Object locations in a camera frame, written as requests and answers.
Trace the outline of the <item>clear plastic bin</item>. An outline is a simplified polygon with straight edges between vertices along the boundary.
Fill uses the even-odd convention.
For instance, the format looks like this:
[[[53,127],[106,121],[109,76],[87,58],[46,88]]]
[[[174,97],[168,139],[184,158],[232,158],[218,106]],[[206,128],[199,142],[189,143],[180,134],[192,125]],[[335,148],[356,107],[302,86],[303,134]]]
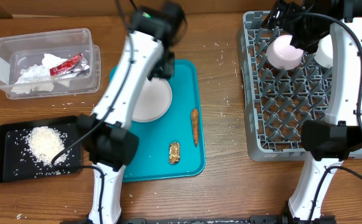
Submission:
[[[77,54],[87,61],[86,70],[50,75]],[[0,38],[0,90],[10,100],[94,93],[100,80],[100,49],[87,28]]]

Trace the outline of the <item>white napkin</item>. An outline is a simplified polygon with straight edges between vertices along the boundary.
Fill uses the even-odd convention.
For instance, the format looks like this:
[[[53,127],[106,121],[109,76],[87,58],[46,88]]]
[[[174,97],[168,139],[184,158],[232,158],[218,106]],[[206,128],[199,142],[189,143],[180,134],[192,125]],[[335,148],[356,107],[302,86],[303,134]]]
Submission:
[[[46,84],[37,84],[37,82],[49,81],[51,76],[49,69],[43,65],[33,65],[27,70],[20,71],[21,76],[15,82],[11,92],[15,94],[29,94],[32,91],[52,91],[54,85],[52,82]]]
[[[42,59],[42,65],[45,68],[54,68],[57,65],[60,65],[61,63],[67,61],[66,58],[60,58],[52,54],[44,54],[44,58]],[[78,73],[71,73],[68,75],[60,75],[57,77],[57,79],[60,79],[59,84],[69,87],[70,86],[70,80],[61,81],[61,79],[67,79],[67,78],[73,78],[76,77]]]

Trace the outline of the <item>pile of white rice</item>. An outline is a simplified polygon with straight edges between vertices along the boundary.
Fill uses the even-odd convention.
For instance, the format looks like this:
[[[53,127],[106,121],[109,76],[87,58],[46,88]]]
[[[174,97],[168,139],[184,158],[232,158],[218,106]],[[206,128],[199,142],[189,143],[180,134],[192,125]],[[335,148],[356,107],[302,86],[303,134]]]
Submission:
[[[10,134],[10,137],[13,138],[13,145],[21,150],[19,162],[22,165],[26,163],[31,165],[26,171],[30,172],[33,178],[67,173],[67,171],[56,169],[54,166],[68,166],[70,164],[71,150],[59,156],[52,163],[52,159],[65,149],[65,141],[68,139],[68,132],[61,131],[60,126],[22,129],[14,131]]]

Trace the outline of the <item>orange carrot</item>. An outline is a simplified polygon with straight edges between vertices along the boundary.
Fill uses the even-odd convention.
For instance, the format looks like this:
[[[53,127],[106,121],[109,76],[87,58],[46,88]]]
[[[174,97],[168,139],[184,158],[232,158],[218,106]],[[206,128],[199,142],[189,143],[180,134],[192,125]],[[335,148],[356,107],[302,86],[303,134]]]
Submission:
[[[191,112],[191,122],[192,122],[192,131],[193,131],[193,142],[197,146],[199,142],[199,112],[195,108]]]

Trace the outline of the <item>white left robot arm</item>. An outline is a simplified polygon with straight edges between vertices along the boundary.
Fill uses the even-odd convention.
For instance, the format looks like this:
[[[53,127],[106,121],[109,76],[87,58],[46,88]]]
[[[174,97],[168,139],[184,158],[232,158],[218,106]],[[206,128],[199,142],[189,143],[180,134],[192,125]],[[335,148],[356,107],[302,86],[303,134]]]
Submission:
[[[89,153],[94,175],[93,204],[82,223],[120,223],[123,174],[139,144],[129,130],[132,114],[145,81],[174,75],[169,47],[181,40],[187,20],[179,3],[166,1],[159,10],[135,8],[123,24],[126,38],[115,74],[91,114],[77,119],[74,145]]]

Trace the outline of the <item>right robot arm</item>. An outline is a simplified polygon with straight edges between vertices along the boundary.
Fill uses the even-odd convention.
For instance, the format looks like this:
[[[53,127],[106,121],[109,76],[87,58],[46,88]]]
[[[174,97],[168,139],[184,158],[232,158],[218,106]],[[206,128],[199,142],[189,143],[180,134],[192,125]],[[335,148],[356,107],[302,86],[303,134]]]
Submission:
[[[362,148],[362,1],[277,1],[263,22],[291,36],[291,45],[314,52],[332,38],[331,96],[323,121],[306,121],[301,141],[307,156],[297,188],[279,223],[335,223],[321,206],[336,171]]]

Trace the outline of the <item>brown granola bar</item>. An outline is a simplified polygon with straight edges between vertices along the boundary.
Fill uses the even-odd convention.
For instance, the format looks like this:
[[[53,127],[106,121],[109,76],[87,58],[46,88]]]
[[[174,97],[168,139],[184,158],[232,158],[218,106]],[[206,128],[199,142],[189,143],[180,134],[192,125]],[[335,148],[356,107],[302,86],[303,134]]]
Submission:
[[[169,146],[169,163],[175,165],[179,161],[180,161],[180,144],[178,142],[173,142]]]

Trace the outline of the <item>white bowl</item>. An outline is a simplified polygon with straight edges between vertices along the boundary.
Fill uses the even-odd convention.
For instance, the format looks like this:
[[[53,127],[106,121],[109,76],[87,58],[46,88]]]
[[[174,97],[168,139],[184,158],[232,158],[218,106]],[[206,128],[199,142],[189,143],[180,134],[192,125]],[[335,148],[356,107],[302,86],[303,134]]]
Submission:
[[[314,59],[322,67],[331,68],[333,66],[333,44],[330,35],[320,39]]]

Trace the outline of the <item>teal plastic tray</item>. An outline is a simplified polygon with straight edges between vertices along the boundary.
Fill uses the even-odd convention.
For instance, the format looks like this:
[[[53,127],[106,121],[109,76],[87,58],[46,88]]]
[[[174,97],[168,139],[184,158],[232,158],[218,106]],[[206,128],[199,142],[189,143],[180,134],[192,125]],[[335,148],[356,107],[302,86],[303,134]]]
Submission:
[[[132,122],[130,132],[139,137],[139,146],[132,162],[124,171],[124,182],[188,177],[200,174],[206,156],[202,116],[199,115],[199,142],[195,146],[191,112],[200,110],[197,71],[188,60],[175,61],[175,75],[169,80],[172,102],[159,119]],[[180,144],[180,161],[169,163],[169,146]]]

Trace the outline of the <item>black tray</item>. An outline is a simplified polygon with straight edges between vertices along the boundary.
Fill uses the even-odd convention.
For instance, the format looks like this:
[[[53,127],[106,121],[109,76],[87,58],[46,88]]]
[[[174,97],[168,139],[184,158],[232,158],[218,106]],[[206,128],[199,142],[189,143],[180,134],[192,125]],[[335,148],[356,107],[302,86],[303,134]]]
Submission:
[[[75,173],[39,162],[29,149],[27,138],[33,129],[46,126],[58,132],[68,147],[79,138],[76,122],[76,116],[63,116],[0,125],[0,183]]]

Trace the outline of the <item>red snack wrapper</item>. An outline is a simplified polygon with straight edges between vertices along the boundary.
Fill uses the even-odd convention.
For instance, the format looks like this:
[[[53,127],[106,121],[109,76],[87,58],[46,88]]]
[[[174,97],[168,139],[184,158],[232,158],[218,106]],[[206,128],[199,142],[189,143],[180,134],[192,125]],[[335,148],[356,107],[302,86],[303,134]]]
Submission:
[[[83,72],[88,70],[90,65],[87,59],[82,53],[74,55],[72,58],[66,60],[65,62],[57,65],[56,67],[50,68],[50,76],[55,77],[59,75],[69,75],[73,73]]]

